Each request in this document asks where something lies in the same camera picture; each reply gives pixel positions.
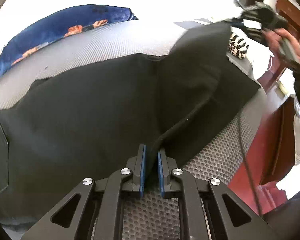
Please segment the right hand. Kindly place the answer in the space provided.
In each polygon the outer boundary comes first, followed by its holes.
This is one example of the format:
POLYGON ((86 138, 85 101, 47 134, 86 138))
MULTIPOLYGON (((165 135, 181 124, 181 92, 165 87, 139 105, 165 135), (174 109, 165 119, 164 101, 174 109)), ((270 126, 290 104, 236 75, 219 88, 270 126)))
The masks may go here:
POLYGON ((266 29, 262 31, 264 37, 268 42, 269 48, 278 53, 280 47, 283 44, 283 40, 289 41, 291 47, 293 48, 294 54, 300 63, 300 43, 298 40, 289 33, 286 29, 280 28, 275 30, 266 29))

